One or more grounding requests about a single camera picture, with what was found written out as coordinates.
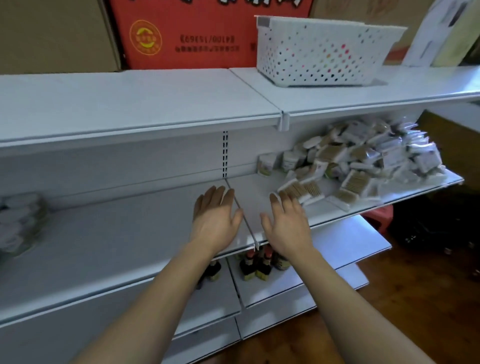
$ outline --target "wooden floor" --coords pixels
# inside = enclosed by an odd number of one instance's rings
[[[362,296],[434,361],[480,363],[480,283],[468,279],[467,248],[393,249],[359,263],[370,285]],[[205,364],[343,363],[322,318],[311,311],[206,359]]]

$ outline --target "basket with holes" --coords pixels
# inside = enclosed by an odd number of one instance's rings
[[[257,16],[257,69],[287,86],[368,85],[407,28]]]

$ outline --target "red box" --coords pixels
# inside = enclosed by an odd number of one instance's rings
[[[312,0],[110,0],[132,69],[255,67],[255,15],[308,17]]]

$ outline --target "red plastic stool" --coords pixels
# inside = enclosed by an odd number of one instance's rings
[[[388,225],[393,220],[393,205],[376,208],[361,214],[370,225],[381,234],[387,231]]]

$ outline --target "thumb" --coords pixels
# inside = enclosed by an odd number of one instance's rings
[[[243,220],[243,210],[241,208],[238,208],[237,211],[235,211],[235,214],[233,215],[233,218],[232,218],[232,226],[235,229],[235,231],[238,231],[242,220]]]
[[[271,222],[271,220],[270,220],[270,217],[269,217],[266,213],[264,213],[264,212],[262,212],[262,213],[260,214],[260,219],[261,219],[261,221],[262,221],[262,227],[263,227],[263,229],[264,229],[264,231],[265,231],[265,235],[266,235],[266,237],[267,237],[267,239],[268,239],[269,236],[272,234],[272,229],[273,229],[273,228],[272,228],[272,222]]]

